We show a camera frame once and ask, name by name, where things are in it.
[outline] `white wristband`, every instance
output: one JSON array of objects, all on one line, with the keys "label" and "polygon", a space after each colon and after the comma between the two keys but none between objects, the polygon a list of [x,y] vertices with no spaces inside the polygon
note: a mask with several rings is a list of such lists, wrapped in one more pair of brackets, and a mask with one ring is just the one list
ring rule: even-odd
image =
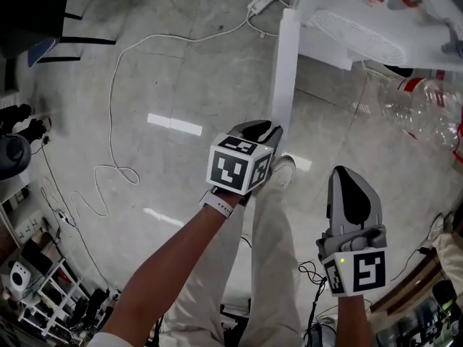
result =
[{"label": "white wristband", "polygon": [[223,199],[212,194],[210,190],[204,194],[204,197],[200,201],[200,206],[202,207],[204,205],[210,205],[212,208],[224,215],[225,218],[229,218],[234,210],[231,205],[229,205]]}]

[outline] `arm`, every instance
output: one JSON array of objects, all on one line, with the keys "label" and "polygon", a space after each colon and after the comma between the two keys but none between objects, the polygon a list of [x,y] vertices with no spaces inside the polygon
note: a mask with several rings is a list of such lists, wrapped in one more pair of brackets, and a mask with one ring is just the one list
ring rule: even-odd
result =
[{"label": "arm", "polygon": [[336,347],[370,347],[372,335],[363,296],[340,297]]},{"label": "arm", "polygon": [[[235,207],[238,194],[218,194]],[[114,313],[102,332],[141,347],[158,320],[182,290],[201,254],[216,235],[225,217],[205,205],[187,225],[149,257],[125,286]]]}]

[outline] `floor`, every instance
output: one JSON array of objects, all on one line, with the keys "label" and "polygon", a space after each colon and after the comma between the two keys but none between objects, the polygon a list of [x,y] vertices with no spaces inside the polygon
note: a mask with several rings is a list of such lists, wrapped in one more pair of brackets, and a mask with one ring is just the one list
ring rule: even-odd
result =
[{"label": "floor", "polygon": [[[111,163],[108,95],[119,53],[152,33],[202,38],[229,30],[244,20],[250,1],[68,1],[67,11],[83,14],[84,20],[66,20],[65,35],[115,39],[116,46],[60,45],[54,54],[81,55],[82,61],[21,67],[18,95],[18,101],[30,101],[52,118],[46,152],[68,205],[69,193],[77,190],[104,213],[93,167]],[[280,3],[273,4],[255,18],[255,25],[276,33],[282,8]],[[108,218],[96,217],[74,196],[78,226],[113,286],[123,288],[137,266],[195,214],[208,188],[205,170],[213,138],[235,124],[268,114],[275,42],[245,25],[203,43],[153,38],[122,57],[112,99],[112,145],[118,164],[135,169],[140,184],[128,184],[115,171],[98,169]],[[377,90],[378,83],[361,66],[346,72],[299,58],[292,126],[284,151],[297,156],[298,169],[285,205],[297,259],[315,260],[319,270],[315,240],[328,226],[327,181],[334,166],[354,169],[379,193],[393,276],[426,236],[436,213],[452,207],[462,187],[462,176],[451,169],[450,153],[412,140],[381,118]],[[148,113],[201,126],[202,133],[197,136],[150,124]],[[39,146],[35,142],[33,150]],[[40,153],[32,168],[37,182],[52,194],[41,178],[49,173]],[[78,234],[70,227],[63,229],[64,247],[76,268],[90,279],[90,285],[104,287]],[[250,226],[245,225],[244,235],[249,234]],[[229,303],[246,304],[250,296],[250,256],[242,242],[226,291]],[[416,255],[409,268],[419,260]],[[315,292],[316,287],[302,275],[297,306],[303,323]],[[375,301],[385,292],[367,298]],[[325,292],[318,311],[334,304],[335,298]]]}]

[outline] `chair leg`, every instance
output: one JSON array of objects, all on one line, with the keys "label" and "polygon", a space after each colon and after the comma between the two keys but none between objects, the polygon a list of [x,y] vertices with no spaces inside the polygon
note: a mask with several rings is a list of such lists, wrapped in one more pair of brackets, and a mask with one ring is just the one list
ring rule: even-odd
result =
[{"label": "chair leg", "polygon": [[64,13],[65,18],[70,18],[71,20],[82,20],[82,17],[80,15],[75,15],[71,13]]},{"label": "chair leg", "polygon": [[116,45],[116,41],[105,40],[104,38],[76,38],[74,36],[64,36],[59,39],[59,43],[94,43],[97,45]]},{"label": "chair leg", "polygon": [[53,61],[79,61],[79,56],[47,56],[37,61],[37,63],[51,63]]}]

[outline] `plastic bottle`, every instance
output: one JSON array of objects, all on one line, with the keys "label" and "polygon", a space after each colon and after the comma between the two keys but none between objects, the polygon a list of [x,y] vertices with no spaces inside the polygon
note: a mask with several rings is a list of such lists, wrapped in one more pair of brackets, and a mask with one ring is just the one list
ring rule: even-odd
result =
[{"label": "plastic bottle", "polygon": [[463,93],[440,80],[402,78],[381,83],[378,94],[383,115],[417,140],[447,150],[459,145]]}]

